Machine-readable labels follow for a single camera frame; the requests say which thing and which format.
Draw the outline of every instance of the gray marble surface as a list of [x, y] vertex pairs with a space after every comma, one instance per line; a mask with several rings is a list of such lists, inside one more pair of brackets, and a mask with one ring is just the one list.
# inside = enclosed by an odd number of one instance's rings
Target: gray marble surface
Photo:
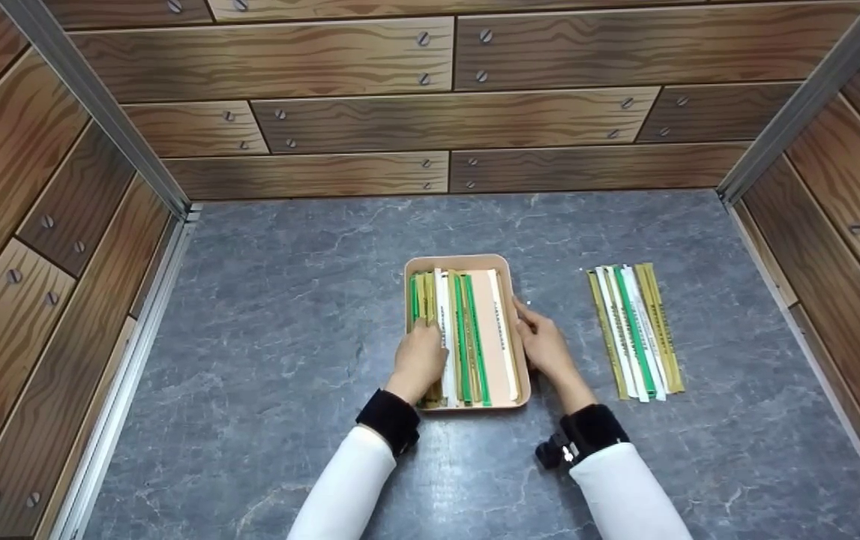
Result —
[[[860, 538], [860, 461], [713, 192], [315, 199], [204, 211], [86, 538], [283, 538], [391, 369], [410, 257], [499, 253], [694, 538]], [[655, 263], [688, 390], [615, 400], [585, 275]], [[532, 457], [559, 404], [424, 419], [372, 539], [597, 538]]]

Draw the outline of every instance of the wood panel wall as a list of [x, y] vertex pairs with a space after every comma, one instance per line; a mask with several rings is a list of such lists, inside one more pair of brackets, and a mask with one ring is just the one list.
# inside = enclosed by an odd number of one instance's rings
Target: wood panel wall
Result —
[[742, 201], [860, 439], [860, 71]]
[[58, 509], [152, 282], [169, 213], [134, 173], [0, 11], [0, 538]]
[[[440, 192], [435, 167], [360, 176], [387, 153], [453, 153], [442, 192], [538, 191], [557, 148], [667, 160], [603, 182], [568, 169], [557, 187], [713, 187], [731, 143], [758, 136], [860, 13], [860, 0], [48, 3], [201, 200]], [[457, 168], [458, 151], [518, 149], [543, 157], [508, 180]], [[302, 154], [317, 158], [283, 159]]]

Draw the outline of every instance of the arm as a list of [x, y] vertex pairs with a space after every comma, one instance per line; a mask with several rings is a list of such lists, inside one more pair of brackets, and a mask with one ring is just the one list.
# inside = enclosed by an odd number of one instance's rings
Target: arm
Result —
[[416, 321], [396, 351], [385, 390], [357, 417], [300, 508], [289, 540], [356, 540], [367, 528], [396, 458], [415, 444], [420, 423], [413, 404], [439, 380], [446, 363], [436, 325]]
[[570, 476], [583, 490], [600, 536], [690, 540], [670, 498], [616, 417], [580, 376], [563, 334], [552, 320], [515, 302], [526, 356], [547, 376], [563, 404], [566, 416], [560, 424], [580, 451]]

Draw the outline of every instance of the white sleeve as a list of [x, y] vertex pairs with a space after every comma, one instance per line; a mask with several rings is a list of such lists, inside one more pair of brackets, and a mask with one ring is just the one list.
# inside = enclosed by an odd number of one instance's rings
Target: white sleeve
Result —
[[618, 443], [597, 451], [570, 469], [570, 476], [583, 490], [604, 540], [691, 540], [635, 445]]
[[354, 427], [310, 490], [288, 540], [358, 540], [395, 468], [386, 441], [366, 427]]

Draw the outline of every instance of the black wrist cuff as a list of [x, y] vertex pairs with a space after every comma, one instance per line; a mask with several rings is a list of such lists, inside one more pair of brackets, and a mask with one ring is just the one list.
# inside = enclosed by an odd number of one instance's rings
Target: black wrist cuff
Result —
[[398, 458], [409, 447], [416, 444], [420, 434], [416, 427], [420, 417], [409, 403], [386, 390], [377, 390], [367, 402], [367, 406], [357, 416], [357, 424], [363, 424], [386, 439]]
[[626, 431], [619, 426], [619, 421], [608, 406], [591, 404], [573, 414], [564, 416], [559, 421], [563, 433], [577, 447], [577, 455], [573, 465], [583, 461], [587, 455], [615, 445], [628, 443]]

